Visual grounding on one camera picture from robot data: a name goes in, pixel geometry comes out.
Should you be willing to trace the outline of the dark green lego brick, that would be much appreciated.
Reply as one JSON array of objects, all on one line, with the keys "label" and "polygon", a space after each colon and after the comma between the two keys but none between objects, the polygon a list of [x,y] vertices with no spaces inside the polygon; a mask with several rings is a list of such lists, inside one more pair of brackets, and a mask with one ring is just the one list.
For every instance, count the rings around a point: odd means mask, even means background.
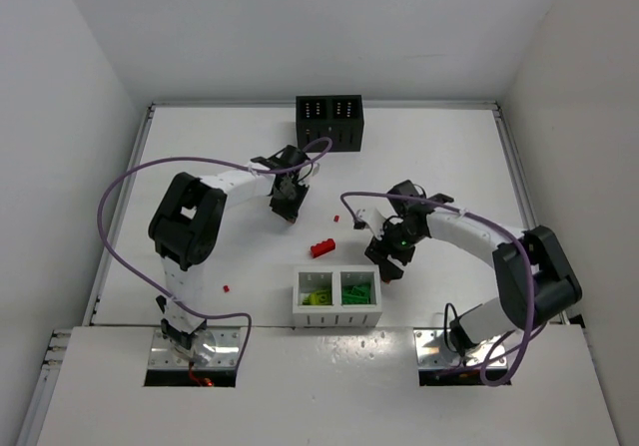
[{"label": "dark green lego brick", "polygon": [[341,289],[341,302],[346,305],[371,304],[369,284],[347,285]]}]

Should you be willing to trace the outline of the white two-compartment container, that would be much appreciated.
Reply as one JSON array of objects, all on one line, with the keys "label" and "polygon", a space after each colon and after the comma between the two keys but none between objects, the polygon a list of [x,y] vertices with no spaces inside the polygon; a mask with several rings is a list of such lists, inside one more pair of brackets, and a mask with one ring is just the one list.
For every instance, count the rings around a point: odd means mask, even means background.
[{"label": "white two-compartment container", "polygon": [[[341,289],[369,284],[371,304],[346,305]],[[305,304],[310,293],[330,290],[332,305]],[[342,265],[299,267],[293,281],[293,324],[296,327],[375,327],[382,316],[380,276],[377,266]]]}]

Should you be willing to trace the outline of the red long lego brick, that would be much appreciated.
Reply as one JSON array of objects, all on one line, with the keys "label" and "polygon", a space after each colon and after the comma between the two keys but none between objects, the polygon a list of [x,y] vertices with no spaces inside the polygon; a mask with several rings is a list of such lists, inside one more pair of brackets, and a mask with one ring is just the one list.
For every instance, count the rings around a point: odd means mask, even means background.
[{"label": "red long lego brick", "polygon": [[336,248],[336,243],[333,238],[327,238],[323,241],[320,241],[310,247],[310,254],[312,258],[321,257],[329,252],[334,251]]}]

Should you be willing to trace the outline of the lime lego brick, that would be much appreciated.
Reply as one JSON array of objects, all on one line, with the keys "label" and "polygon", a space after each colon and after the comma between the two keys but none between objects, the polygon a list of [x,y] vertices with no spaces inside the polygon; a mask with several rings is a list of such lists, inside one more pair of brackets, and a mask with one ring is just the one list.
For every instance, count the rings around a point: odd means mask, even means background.
[{"label": "lime lego brick", "polygon": [[331,304],[331,292],[329,290],[322,290],[316,292],[316,303],[320,305]]},{"label": "lime lego brick", "polygon": [[305,304],[312,306],[330,306],[332,305],[332,297],[330,290],[317,290],[309,294],[305,299]]}]

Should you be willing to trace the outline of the lime lego brick top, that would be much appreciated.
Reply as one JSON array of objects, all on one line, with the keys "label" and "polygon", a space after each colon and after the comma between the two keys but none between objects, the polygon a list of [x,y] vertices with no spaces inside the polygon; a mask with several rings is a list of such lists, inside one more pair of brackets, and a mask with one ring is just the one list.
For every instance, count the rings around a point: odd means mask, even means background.
[{"label": "lime lego brick top", "polygon": [[305,299],[305,304],[312,306],[330,306],[332,305],[332,297],[330,290],[317,290],[309,294]]}]

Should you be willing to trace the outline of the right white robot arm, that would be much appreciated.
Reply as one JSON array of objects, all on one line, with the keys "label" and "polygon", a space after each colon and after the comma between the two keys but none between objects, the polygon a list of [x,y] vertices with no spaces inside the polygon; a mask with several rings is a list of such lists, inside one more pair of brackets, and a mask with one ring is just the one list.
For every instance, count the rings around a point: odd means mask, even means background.
[{"label": "right white robot arm", "polygon": [[399,280],[424,239],[452,244],[490,266],[497,295],[446,325],[444,339],[459,355],[494,336],[538,328],[578,303],[581,285],[552,229],[524,230],[481,221],[453,206],[445,194],[428,196],[412,181],[386,193],[393,214],[360,209],[354,226],[367,228],[372,239],[365,256],[377,265],[385,282]]}]

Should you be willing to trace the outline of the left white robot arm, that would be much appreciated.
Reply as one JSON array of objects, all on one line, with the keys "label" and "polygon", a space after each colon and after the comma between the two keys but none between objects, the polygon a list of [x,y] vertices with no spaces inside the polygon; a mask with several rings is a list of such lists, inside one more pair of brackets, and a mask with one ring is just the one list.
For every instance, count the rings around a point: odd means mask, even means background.
[{"label": "left white robot arm", "polygon": [[286,146],[270,157],[255,157],[238,170],[195,177],[174,176],[151,219],[148,234],[160,256],[166,294],[157,298],[161,330],[179,350],[192,353],[207,321],[183,310],[193,308],[203,289],[202,264],[211,255],[224,212],[258,197],[295,223],[310,189],[314,165],[309,155]]}]

